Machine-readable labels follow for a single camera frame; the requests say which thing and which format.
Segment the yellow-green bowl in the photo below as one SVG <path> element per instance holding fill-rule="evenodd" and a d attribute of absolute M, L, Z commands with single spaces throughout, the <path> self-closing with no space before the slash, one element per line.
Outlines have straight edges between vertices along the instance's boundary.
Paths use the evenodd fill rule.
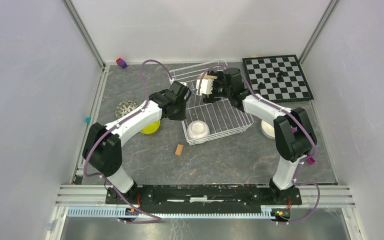
<path fill-rule="evenodd" d="M 160 125 L 161 125 L 161 121 L 160 120 L 155 121 L 155 122 L 147 125 L 143 129 L 141 129 L 140 132 L 142 134 L 144 134 L 144 135 L 153 135 L 153 134 L 155 134 L 159 130 Z"/>

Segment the white ribbed bowl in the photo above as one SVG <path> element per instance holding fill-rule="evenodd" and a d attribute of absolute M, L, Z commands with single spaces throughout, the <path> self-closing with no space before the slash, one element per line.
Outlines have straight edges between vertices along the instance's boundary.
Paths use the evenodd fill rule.
<path fill-rule="evenodd" d="M 275 129 L 268 122 L 262 120 L 261 121 L 261 131 L 262 133 L 269 139 L 275 139 Z"/>

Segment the beige flower bowl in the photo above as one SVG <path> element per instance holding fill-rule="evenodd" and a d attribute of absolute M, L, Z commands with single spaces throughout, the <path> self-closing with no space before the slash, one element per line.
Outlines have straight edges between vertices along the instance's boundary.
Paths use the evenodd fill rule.
<path fill-rule="evenodd" d="M 199 85 L 202 81 L 216 80 L 217 78 L 217 75 L 208 75 L 207 73 L 201 73 L 196 80 L 196 85 Z"/>

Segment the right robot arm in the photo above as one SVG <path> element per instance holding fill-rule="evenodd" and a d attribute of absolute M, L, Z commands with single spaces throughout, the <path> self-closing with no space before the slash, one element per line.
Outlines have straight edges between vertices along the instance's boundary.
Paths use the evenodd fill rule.
<path fill-rule="evenodd" d="M 317 138 L 307 112 L 280 106 L 254 92 L 251 84 L 235 67 L 204 71 L 197 84 L 204 102 L 226 98 L 232 107 L 258 117 L 274 130 L 275 146 L 280 155 L 274 176 L 269 181 L 269 199 L 282 204 L 296 186 L 297 167 L 316 152 Z"/>

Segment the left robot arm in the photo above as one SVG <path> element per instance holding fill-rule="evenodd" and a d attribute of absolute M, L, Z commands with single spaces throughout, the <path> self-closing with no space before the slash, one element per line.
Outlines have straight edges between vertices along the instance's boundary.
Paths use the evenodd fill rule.
<path fill-rule="evenodd" d="M 110 123 L 94 123 L 88 130 L 82 150 L 84 175 L 91 165 L 111 183 L 118 197 L 125 204 L 133 203 L 137 198 L 135 181 L 123 169 L 122 147 L 134 135 L 148 125 L 161 119 L 183 121 L 186 119 L 186 103 L 191 90 L 179 81 L 169 88 L 150 94 L 147 99 L 132 112 Z"/>

